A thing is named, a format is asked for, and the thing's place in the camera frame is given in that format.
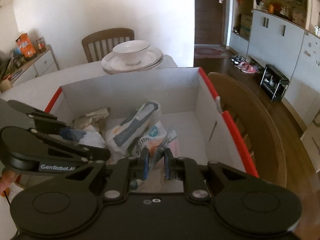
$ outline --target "red trim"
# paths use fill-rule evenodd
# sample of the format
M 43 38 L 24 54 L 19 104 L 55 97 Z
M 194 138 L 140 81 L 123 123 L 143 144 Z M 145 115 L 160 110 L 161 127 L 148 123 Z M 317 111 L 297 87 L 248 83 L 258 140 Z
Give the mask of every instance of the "red trim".
M 252 158 L 250 157 L 249 151 L 247 149 L 247 146 L 244 143 L 243 138 L 241 137 L 241 134 L 238 130 L 238 127 L 236 126 L 235 122 L 233 121 L 230 113 L 228 111 L 224 111 L 222 113 L 222 117 L 224 121 L 226 122 L 226 125 L 230 131 L 230 134 L 233 138 L 233 141 L 236 144 L 236 147 L 238 149 L 240 158 L 242 160 L 243 166 L 245 168 L 245 171 L 255 177 L 259 177 L 259 174 L 257 172 L 257 169 L 253 163 Z
M 199 68 L 199 73 L 202 76 L 205 84 L 207 85 L 213 99 L 216 99 L 216 97 L 219 96 L 218 92 L 216 91 L 216 89 L 214 88 L 212 82 L 210 81 L 210 79 L 208 78 L 208 76 L 206 75 L 206 73 L 204 72 L 203 68 Z
M 48 103 L 47 107 L 45 108 L 46 113 L 50 113 L 51 109 L 53 108 L 54 104 L 58 100 L 58 97 L 62 93 L 62 88 L 59 87 L 58 90 L 54 93 L 53 97 L 51 98 L 50 102 Z

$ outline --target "stack of plates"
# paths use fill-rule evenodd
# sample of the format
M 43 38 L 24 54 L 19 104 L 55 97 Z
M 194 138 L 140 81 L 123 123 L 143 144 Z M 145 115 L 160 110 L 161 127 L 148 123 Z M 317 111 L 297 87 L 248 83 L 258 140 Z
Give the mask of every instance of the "stack of plates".
M 102 59 L 102 68 L 109 74 L 154 69 L 163 60 L 162 51 L 153 46 L 150 46 L 147 50 L 148 51 L 141 59 L 141 62 L 134 66 L 128 66 L 122 59 L 116 56 L 113 52 L 110 52 Z

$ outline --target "chair backrest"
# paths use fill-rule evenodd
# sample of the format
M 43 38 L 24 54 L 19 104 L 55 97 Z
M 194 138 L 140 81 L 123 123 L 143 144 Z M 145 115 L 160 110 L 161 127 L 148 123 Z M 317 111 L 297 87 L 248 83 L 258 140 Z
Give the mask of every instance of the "chair backrest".
M 125 41 L 134 40 L 134 31 L 127 28 L 115 28 L 99 31 L 86 36 L 82 46 L 88 62 L 102 60 L 112 49 Z
M 267 109 L 242 83 L 220 73 L 209 73 L 209 79 L 228 110 L 251 153 L 260 178 L 286 187 L 287 170 L 278 130 Z

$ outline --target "dark brown door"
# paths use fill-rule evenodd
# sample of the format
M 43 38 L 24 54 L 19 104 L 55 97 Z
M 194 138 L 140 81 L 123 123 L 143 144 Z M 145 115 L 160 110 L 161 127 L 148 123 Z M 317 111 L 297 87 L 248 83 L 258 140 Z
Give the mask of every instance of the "dark brown door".
M 195 44 L 221 44 L 224 6 L 218 0 L 195 0 Z

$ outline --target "red rug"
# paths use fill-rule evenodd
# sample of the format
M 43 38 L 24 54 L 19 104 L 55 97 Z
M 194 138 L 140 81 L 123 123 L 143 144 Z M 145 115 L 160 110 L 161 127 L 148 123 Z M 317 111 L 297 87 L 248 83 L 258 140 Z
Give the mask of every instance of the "red rug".
M 220 45 L 195 46 L 195 58 L 231 58 L 229 50 Z

